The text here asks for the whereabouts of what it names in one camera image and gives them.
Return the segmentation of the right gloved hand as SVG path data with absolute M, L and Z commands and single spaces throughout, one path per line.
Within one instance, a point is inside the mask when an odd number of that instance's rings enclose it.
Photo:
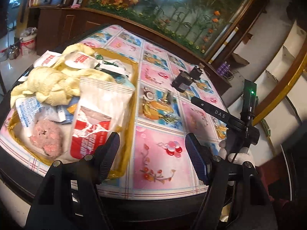
M 253 166 L 255 166 L 254 158 L 249 148 L 242 147 L 238 153 L 228 154 L 226 150 L 226 140 L 222 140 L 219 143 L 219 147 L 220 147 L 219 156 L 223 160 L 227 159 L 228 161 L 233 162 L 238 165 L 242 165 L 245 161 L 248 161 L 252 163 Z

